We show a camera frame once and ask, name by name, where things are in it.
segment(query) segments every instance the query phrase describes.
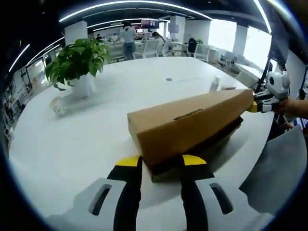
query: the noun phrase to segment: jeans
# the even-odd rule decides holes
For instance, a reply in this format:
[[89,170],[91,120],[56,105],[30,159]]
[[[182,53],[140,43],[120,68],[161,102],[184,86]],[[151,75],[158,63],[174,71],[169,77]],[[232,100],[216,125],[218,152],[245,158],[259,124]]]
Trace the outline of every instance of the jeans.
[[123,51],[126,60],[133,60],[134,56],[133,53],[136,50],[135,42],[130,42],[130,43],[124,43],[123,45]]

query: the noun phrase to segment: human hand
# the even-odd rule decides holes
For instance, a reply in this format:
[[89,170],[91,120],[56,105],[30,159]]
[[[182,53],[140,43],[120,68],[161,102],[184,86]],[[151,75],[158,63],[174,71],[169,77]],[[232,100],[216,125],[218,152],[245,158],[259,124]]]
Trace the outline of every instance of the human hand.
[[279,106],[275,108],[274,112],[278,114],[284,114],[285,116],[292,117],[292,110],[295,104],[295,100],[287,98],[279,103]]
[[282,128],[283,129],[292,129],[292,128],[294,128],[294,126],[291,123],[284,123],[282,125]]

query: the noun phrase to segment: potted plant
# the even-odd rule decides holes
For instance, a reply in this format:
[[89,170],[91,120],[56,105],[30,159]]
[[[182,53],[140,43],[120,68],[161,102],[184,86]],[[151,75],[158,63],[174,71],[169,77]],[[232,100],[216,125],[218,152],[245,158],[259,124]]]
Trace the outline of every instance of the potted plant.
[[46,77],[55,88],[66,90],[58,83],[71,86],[76,98],[89,97],[94,91],[93,77],[103,71],[105,61],[111,59],[108,46],[95,38],[77,39],[65,46],[45,68]]
[[203,41],[202,41],[201,39],[197,39],[197,44],[202,45],[202,44],[203,44]]

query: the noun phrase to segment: round table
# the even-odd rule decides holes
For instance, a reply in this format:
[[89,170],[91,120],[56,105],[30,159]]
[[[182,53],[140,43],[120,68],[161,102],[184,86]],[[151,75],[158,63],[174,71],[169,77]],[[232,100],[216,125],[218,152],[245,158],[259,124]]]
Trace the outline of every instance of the round table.
[[[13,174],[43,217],[63,214],[79,192],[106,178],[118,160],[137,154],[128,131],[128,112],[207,93],[216,75],[224,85],[245,88],[222,71],[189,57],[109,64],[95,79],[104,92],[102,103],[61,119],[49,107],[61,92],[48,88],[29,102],[17,123],[9,152]],[[257,162],[273,113],[244,112],[242,118],[242,125],[216,153],[211,166],[216,177],[236,187]],[[152,183],[144,170],[137,230],[184,230],[180,189],[179,183]]]

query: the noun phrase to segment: led strip light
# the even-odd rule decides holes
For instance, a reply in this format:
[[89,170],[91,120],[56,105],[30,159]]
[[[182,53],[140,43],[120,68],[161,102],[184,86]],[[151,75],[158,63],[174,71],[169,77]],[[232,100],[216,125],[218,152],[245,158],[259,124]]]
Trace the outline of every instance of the led strip light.
[[48,51],[46,51],[45,53],[43,53],[43,55],[42,55],[42,56],[44,56],[44,55],[48,54],[49,52],[51,52],[52,50],[56,49],[56,48],[57,48],[57,47],[59,47],[59,46],[60,46],[60,45],[58,44],[57,46],[55,46],[55,47],[51,48],[50,50],[48,50]]
[[9,69],[9,72],[11,72],[11,70],[13,69],[14,65],[17,63],[17,61],[19,60],[20,56],[22,56],[22,54],[30,47],[30,44],[28,44],[21,52],[20,54],[17,56],[17,58],[15,59],[14,63],[12,64],[12,66]]
[[64,39],[64,37],[62,37],[62,38],[56,40],[56,41],[53,42],[52,44],[50,44],[50,45],[48,45],[47,47],[45,47],[44,49],[42,49],[39,53],[37,53],[37,54],[27,63],[27,65],[29,65],[29,64],[30,64],[36,57],[38,57],[40,54],[42,54],[42,52],[43,52],[44,50],[48,49],[48,48],[51,47],[53,44],[57,43],[58,41],[60,41],[60,40],[62,40],[62,39]]
[[[141,23],[132,23],[132,25],[141,25]],[[106,26],[106,27],[103,27],[103,28],[95,29],[93,31],[105,30],[105,29],[120,27],[120,26],[124,26],[124,24],[119,24],[119,25],[114,25],[114,26]]]
[[191,13],[195,13],[201,17],[204,17],[204,18],[207,18],[207,19],[210,19],[212,20],[211,17],[205,15],[205,14],[202,14],[198,11],[194,11],[194,10],[191,10],[189,8],[186,8],[186,7],[182,7],[182,6],[178,6],[178,5],[174,5],[174,4],[170,4],[170,3],[165,3],[165,2],[159,2],[159,1],[144,1],[144,0],[125,0],[125,1],[113,1],[113,2],[107,2],[107,3],[102,3],[102,4],[98,4],[98,5],[94,5],[94,6],[90,6],[90,7],[87,7],[85,9],[82,9],[80,11],[76,11],[72,14],[69,14],[68,16],[65,16],[64,18],[61,18],[59,20],[59,22],[63,22],[65,21],[66,19],[70,18],[70,17],[73,17],[79,13],[82,13],[82,12],[85,12],[85,11],[88,11],[88,10],[91,10],[91,9],[95,9],[95,8],[98,8],[98,7],[103,7],[103,6],[110,6],[110,5],[116,5],[116,4],[123,4],[123,3],[147,3],[147,4],[156,4],[156,5],[163,5],[163,6],[170,6],[170,7],[174,7],[174,8],[178,8],[178,9],[181,9],[181,10],[185,10],[185,11],[189,11]]
[[157,21],[163,21],[163,22],[170,22],[170,20],[166,20],[166,19],[154,19],[154,18],[128,18],[128,19],[113,20],[113,21],[109,21],[109,22],[98,23],[98,24],[91,25],[91,26],[89,26],[88,28],[95,27],[95,26],[99,26],[99,25],[103,25],[103,24],[108,24],[108,23],[117,23],[117,22],[132,21],[132,20],[157,20]]
[[269,23],[268,18],[266,17],[266,14],[265,14],[265,12],[264,12],[264,9],[262,8],[262,6],[261,6],[261,4],[260,4],[260,2],[259,2],[258,0],[253,0],[253,1],[254,1],[254,3],[256,4],[258,10],[260,11],[260,14],[262,15],[262,18],[263,18],[263,20],[264,20],[264,22],[265,22],[265,25],[266,25],[266,27],[267,27],[267,29],[268,29],[268,31],[269,31],[269,34],[271,34],[270,23]]

